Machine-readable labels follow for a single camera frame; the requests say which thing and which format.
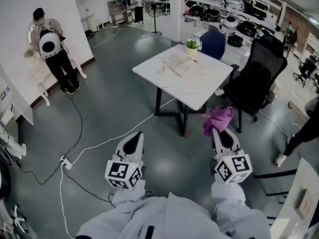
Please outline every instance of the white table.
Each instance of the white table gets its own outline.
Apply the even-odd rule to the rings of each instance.
[[[186,47],[179,44],[133,68],[133,72],[158,88],[155,116],[176,117],[180,122],[182,137],[185,137],[188,113],[192,112],[189,108],[197,111],[202,107],[202,113],[206,113],[207,100],[233,70],[232,67],[199,52],[196,59],[199,68],[190,74],[180,77],[170,69],[162,74],[158,73],[169,57],[185,51]],[[183,121],[180,112],[160,112],[162,90],[175,97],[181,107],[182,103],[185,104]]]
[[[314,206],[311,208],[311,213],[304,220],[302,220],[295,211],[296,200],[303,189],[308,189],[314,200]],[[315,213],[318,200],[319,177],[312,166],[304,159],[301,159],[285,203],[270,228],[272,239],[303,238]]]

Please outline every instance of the power strip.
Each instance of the power strip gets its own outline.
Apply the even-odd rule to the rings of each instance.
[[[62,166],[66,169],[70,170],[72,168],[72,163],[65,156],[62,156],[60,158],[60,161],[62,163]]]

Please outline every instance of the pink cloth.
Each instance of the pink cloth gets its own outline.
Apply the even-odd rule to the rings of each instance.
[[[211,132],[213,127],[216,128],[219,132],[223,132],[227,128],[228,124],[234,117],[234,109],[231,106],[226,107],[221,110],[217,106],[214,110],[210,111],[209,116],[205,116],[204,121],[204,135],[211,137]]]

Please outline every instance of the small plant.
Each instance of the small plant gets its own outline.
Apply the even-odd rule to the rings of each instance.
[[[25,53],[24,53],[24,57],[25,58],[30,58],[30,57],[33,57],[34,55],[34,49],[33,48],[28,48]]]
[[[187,47],[190,49],[198,49],[201,47],[200,41],[197,40],[196,38],[189,38],[187,39]]]

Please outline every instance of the white shirt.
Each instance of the white shirt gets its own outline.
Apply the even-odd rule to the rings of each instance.
[[[143,7],[142,0],[134,0],[133,4],[135,5],[135,7]]]

